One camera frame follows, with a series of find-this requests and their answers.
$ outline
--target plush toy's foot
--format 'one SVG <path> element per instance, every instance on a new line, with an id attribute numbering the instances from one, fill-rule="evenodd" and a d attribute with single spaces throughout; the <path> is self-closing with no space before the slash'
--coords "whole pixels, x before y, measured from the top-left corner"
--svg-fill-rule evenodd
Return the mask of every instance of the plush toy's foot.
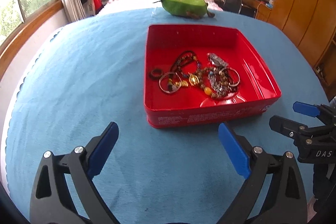
<path id="1" fill-rule="evenodd" d="M 214 16 L 215 16 L 215 14 L 214 14 L 214 13 L 212 13 L 212 12 L 209 12 L 209 11 L 207 11 L 207 15 L 208 15 L 208 17 L 214 17 Z"/>
<path id="2" fill-rule="evenodd" d="M 198 15 L 195 15 L 191 12 L 187 12 L 187 16 L 191 17 L 192 19 L 200 19 L 201 17 Z"/>

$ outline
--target wooden desk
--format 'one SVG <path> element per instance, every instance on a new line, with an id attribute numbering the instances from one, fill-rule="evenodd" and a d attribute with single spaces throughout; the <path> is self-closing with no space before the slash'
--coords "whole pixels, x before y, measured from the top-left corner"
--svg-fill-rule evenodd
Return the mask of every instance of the wooden desk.
<path id="1" fill-rule="evenodd" d="M 272 11 L 271 8 L 267 7 L 264 3 L 258 0 L 243 0 L 243 4 L 257 9 L 255 18 L 267 22 L 268 17 Z"/>

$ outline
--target stuffed animal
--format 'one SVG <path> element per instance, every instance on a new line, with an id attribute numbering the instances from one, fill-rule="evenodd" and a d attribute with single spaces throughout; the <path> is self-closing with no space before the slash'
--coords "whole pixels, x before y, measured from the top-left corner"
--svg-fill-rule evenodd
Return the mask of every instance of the stuffed animal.
<path id="1" fill-rule="evenodd" d="M 205 14 L 214 17 L 215 14 L 208 11 L 208 4 L 204 0 L 159 0 L 162 7 L 172 15 L 200 19 Z"/>

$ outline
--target silver bangle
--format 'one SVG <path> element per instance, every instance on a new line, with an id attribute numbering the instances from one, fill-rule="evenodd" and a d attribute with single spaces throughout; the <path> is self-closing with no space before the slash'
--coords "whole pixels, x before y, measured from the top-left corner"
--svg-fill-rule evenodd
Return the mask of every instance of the silver bangle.
<path id="1" fill-rule="evenodd" d="M 176 89 L 172 90 L 172 91 L 169 91 L 169 90 L 164 90 L 161 86 L 161 81 L 168 75 L 176 75 L 179 80 L 180 80 L 180 84 L 179 85 L 174 85 L 174 87 L 176 87 Z M 180 89 L 180 87 L 182 86 L 182 79 L 180 78 L 180 76 L 176 73 L 176 72 L 173 72 L 173 71 L 169 71 L 169 72 L 166 72 L 164 75 L 161 76 L 160 80 L 159 80 L 159 87 L 160 89 L 165 92 L 165 93 L 168 93 L 168 94 L 172 94 L 172 93 L 175 93 L 176 91 L 178 91 Z"/>
<path id="2" fill-rule="evenodd" d="M 233 68 L 223 68 L 223 69 L 221 69 L 221 72 L 223 72 L 223 70 L 226 70 L 226 69 L 230 69 L 230 70 L 234 71 L 238 75 L 238 81 L 237 81 L 237 83 L 235 83 L 235 84 L 230 84 L 229 83 L 229 86 L 238 86 L 239 83 L 240 83 L 239 73 L 235 69 L 233 69 Z"/>

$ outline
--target blue gripper pad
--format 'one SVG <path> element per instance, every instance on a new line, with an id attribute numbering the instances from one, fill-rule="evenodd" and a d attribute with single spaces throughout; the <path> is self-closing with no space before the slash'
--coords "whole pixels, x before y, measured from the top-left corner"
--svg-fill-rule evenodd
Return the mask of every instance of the blue gripper pad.
<path id="1" fill-rule="evenodd" d="M 293 110 L 297 113 L 301 113 L 310 117 L 316 117 L 320 115 L 320 111 L 316 106 L 295 102 L 293 104 Z"/>
<path id="2" fill-rule="evenodd" d="M 219 125 L 218 136 L 226 153 L 228 153 L 236 172 L 247 179 L 251 174 L 249 157 L 224 123 Z"/>
<path id="3" fill-rule="evenodd" d="M 103 132 L 102 139 L 99 141 L 95 150 L 91 153 L 91 156 L 88 160 L 89 169 L 87 171 L 87 175 L 89 176 L 90 179 L 93 179 L 94 176 L 100 174 L 107 158 L 109 157 L 114 145 L 118 140 L 118 137 L 119 137 L 118 125 L 115 122 L 113 122 L 111 126 L 107 127 Z"/>

